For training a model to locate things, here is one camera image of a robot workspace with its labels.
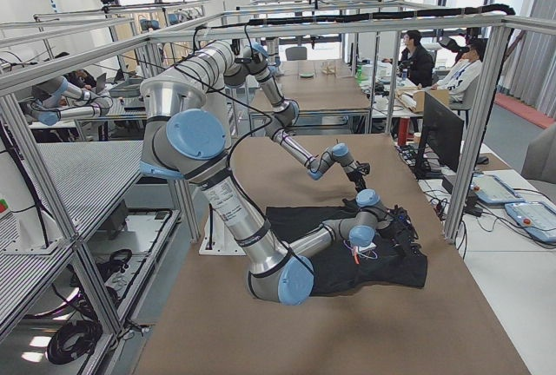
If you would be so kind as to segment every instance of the computer monitor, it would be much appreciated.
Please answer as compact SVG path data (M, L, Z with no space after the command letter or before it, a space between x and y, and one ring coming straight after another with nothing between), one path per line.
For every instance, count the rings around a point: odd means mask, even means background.
M417 179L439 178L438 176L432 177L427 171L428 168L425 167L427 145L438 155L441 165L457 171L460 163L463 124L463 120L452 110L425 92L423 128L414 167Z

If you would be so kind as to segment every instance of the man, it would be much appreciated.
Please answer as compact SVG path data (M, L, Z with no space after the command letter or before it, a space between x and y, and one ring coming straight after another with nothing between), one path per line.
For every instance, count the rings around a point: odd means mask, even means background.
M407 78L415 85L428 87L433 84L434 61L420 44L420 39L418 30L409 30L403 36L406 48L401 51L400 69L407 69Z
M433 84L431 90L444 89L450 94L450 102L461 102L469 84L480 74L485 56L485 42L474 38L469 41L469 51L452 67L442 80Z

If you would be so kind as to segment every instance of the gray chair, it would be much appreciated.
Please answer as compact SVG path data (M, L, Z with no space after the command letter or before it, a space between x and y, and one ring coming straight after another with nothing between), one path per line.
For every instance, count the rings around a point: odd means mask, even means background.
M305 47L290 47L286 48L287 61L307 60L307 48Z
M556 203L556 123L529 144L521 176Z
M450 103L450 109L455 110L458 112L466 112L466 126L469 124L469 110L473 106L473 100L475 95L477 94L477 86L479 85L479 76L476 76L475 79L469 84L466 91L463 93L463 100L461 102L452 102Z

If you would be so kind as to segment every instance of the box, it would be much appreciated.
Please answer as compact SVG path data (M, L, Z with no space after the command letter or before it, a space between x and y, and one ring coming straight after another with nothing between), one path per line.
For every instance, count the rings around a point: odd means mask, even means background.
M407 109L411 110L414 113L422 113L425 108L425 93L428 93L436 100L441 102L447 108L449 107L450 103L450 95L448 90L418 90L418 89L396 89L396 98L401 102L401 104L406 107ZM412 95L415 101L415 106L412 107L408 105L407 102L404 102L404 99L401 98L402 95Z

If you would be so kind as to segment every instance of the brown tabletop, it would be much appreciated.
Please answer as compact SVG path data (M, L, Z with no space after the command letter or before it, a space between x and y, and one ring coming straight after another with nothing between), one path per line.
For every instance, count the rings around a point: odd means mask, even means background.
M252 299L245 257L189 250L137 374L529 373L409 169L384 135L298 136L314 154L344 141L372 165L367 184L409 211L428 256L422 289L371 285L300 306ZM339 166L320 181L268 138L234 154L238 180L262 207L337 206L353 197Z
M324 62L334 66L336 74L324 74ZM348 66L341 60L286 61L282 71L285 75L277 77L276 81L281 84L281 91L286 98L299 103L301 111L367 109L369 106L367 96L349 75ZM314 76L300 76L308 73ZM251 105L265 112L272 111L260 89L255 92Z

